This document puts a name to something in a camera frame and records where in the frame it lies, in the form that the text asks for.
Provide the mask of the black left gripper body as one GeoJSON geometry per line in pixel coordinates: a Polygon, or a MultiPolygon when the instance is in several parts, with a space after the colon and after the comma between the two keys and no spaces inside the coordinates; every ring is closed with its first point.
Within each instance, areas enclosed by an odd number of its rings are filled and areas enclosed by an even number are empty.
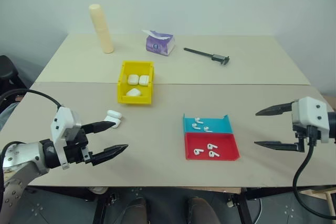
{"type": "Polygon", "coordinates": [[[64,151],[69,164],[82,162],[88,164],[91,162],[86,134],[92,133],[92,130],[92,125],[84,125],[73,140],[66,140],[67,146],[64,147],[64,151]]]}

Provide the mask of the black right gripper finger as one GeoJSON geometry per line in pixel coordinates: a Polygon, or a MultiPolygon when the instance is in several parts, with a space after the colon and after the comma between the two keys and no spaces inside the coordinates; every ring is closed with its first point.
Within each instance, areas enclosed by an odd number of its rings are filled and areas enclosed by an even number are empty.
{"type": "Polygon", "coordinates": [[[277,151],[294,151],[294,152],[299,151],[298,145],[295,143],[288,144],[288,143],[281,143],[280,141],[257,141],[254,143],[259,146],[277,151]]]}
{"type": "Polygon", "coordinates": [[[281,115],[285,112],[292,111],[293,102],[273,105],[268,108],[258,111],[255,116],[272,116],[272,115],[281,115]]]}

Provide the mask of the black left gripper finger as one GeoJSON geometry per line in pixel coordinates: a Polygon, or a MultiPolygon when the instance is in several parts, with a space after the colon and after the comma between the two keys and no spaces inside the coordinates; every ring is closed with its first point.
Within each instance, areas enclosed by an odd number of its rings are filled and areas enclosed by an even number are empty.
{"type": "Polygon", "coordinates": [[[121,154],[128,146],[128,144],[120,144],[105,148],[98,154],[92,154],[90,156],[90,162],[93,166],[107,162],[121,154]]]}
{"type": "Polygon", "coordinates": [[[90,134],[90,133],[99,133],[99,132],[105,131],[113,126],[115,126],[114,122],[100,121],[100,122],[94,122],[94,123],[82,125],[81,129],[83,129],[86,134],[90,134]]]}

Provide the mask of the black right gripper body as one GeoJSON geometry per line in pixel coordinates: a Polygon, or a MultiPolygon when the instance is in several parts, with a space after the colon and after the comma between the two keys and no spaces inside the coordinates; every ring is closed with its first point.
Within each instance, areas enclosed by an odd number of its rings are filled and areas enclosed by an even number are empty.
{"type": "Polygon", "coordinates": [[[295,137],[299,142],[295,143],[297,145],[297,152],[304,152],[304,139],[308,139],[308,146],[315,147],[317,140],[319,140],[319,130],[316,126],[308,125],[306,128],[294,125],[292,127],[295,132],[295,137]]]}

